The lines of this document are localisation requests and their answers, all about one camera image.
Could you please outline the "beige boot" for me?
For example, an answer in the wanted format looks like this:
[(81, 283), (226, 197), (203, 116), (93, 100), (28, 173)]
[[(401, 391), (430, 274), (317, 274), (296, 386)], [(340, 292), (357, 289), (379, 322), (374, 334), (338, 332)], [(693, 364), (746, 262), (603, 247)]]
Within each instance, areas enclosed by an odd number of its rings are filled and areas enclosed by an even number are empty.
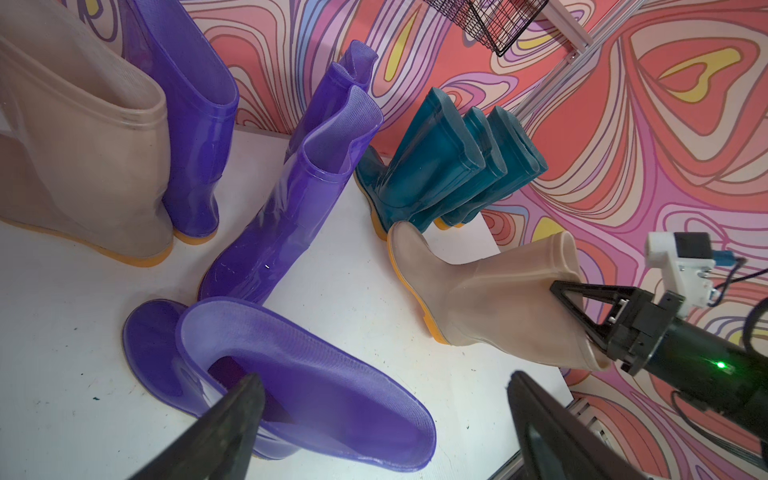
[(450, 264), (409, 222), (387, 235), (393, 269), (423, 311), (432, 337), (453, 346), (489, 344), (554, 367), (602, 371), (612, 360), (551, 293), (581, 280), (573, 235), (562, 231), (495, 256)]
[(173, 245), (166, 97), (55, 1), (1, 5), (1, 218), (151, 267)]

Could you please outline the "beige boot front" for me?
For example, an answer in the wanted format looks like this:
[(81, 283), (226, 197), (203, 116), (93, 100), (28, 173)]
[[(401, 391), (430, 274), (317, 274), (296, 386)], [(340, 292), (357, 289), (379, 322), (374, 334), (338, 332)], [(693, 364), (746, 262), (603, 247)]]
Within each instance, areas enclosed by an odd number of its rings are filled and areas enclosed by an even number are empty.
[(602, 371), (612, 360), (551, 293), (581, 280), (573, 235), (562, 231), (495, 256), (450, 264), (409, 222), (387, 235), (393, 269), (423, 311), (432, 337), (453, 346), (489, 344), (554, 367)]

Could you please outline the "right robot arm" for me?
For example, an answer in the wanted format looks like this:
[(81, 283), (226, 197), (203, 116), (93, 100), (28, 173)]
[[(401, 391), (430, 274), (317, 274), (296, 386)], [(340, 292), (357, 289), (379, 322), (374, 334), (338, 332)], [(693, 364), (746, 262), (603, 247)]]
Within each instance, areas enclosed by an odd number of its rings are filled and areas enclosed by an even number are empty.
[(609, 359), (631, 376), (664, 381), (700, 410), (712, 410), (761, 441), (767, 466), (767, 357), (678, 317), (684, 298), (659, 302), (637, 287), (555, 281), (550, 292)]

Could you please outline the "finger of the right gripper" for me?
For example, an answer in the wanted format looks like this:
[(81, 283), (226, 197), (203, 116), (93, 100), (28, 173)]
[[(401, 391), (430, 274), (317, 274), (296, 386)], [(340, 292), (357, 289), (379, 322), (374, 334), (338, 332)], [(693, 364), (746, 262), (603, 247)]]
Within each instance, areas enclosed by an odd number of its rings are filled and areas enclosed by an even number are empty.
[[(550, 292), (566, 311), (584, 328), (590, 340), (599, 348), (607, 348), (616, 321), (631, 300), (636, 288), (618, 285), (584, 284), (556, 280)], [(591, 317), (585, 310), (589, 302), (602, 304), (605, 315)]]

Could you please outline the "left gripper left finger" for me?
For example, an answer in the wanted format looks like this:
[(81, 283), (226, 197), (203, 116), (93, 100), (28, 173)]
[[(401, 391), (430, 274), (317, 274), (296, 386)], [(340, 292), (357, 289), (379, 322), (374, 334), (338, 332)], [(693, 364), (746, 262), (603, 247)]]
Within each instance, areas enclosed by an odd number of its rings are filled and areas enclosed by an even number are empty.
[(256, 374), (238, 385), (199, 418), (135, 479), (243, 479), (266, 402)]

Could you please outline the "teal boot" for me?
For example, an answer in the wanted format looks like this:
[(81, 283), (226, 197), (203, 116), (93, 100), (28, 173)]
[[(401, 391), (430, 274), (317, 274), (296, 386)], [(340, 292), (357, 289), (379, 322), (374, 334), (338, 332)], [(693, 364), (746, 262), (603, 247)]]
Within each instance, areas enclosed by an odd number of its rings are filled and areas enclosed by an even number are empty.
[(444, 199), (484, 165), (452, 99), (433, 88), (391, 161), (384, 164), (370, 147), (357, 165), (354, 178), (369, 203), (374, 231), (385, 240), (395, 223), (412, 223), (419, 212)]
[(487, 117), (492, 139), (500, 154), (501, 168), (492, 167), (491, 180), (484, 188), (453, 210), (434, 220), (441, 230), (460, 228), (489, 205), (504, 199), (545, 173), (548, 165), (527, 135), (522, 124), (510, 111), (495, 107)]
[(412, 223), (421, 232), (424, 232), (429, 224), (437, 219), (441, 219), (443, 224), (450, 226), (464, 223), (468, 213), (477, 203), (476, 198), (508, 173), (490, 123), (483, 111), (472, 107), (463, 116), (463, 121), (476, 142), (485, 165), (478, 173), (473, 173), (463, 180), (444, 199), (415, 216)]

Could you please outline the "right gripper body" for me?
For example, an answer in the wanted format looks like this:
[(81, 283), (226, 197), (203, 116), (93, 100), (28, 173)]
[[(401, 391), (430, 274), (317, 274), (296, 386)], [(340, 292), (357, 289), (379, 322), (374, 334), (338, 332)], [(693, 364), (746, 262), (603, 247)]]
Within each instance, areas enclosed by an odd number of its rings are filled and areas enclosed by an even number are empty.
[(684, 297), (666, 291), (658, 303), (646, 290), (617, 290), (609, 317), (606, 354), (622, 362), (621, 368), (636, 375), (649, 362), (666, 331), (677, 318)]

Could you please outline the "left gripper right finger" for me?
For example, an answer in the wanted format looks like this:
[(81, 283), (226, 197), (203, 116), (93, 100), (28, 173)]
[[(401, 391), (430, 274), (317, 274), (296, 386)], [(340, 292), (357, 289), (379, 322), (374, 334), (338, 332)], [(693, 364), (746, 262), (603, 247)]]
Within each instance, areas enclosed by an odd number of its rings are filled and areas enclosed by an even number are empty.
[(507, 398), (526, 479), (643, 478), (527, 373), (511, 375)]

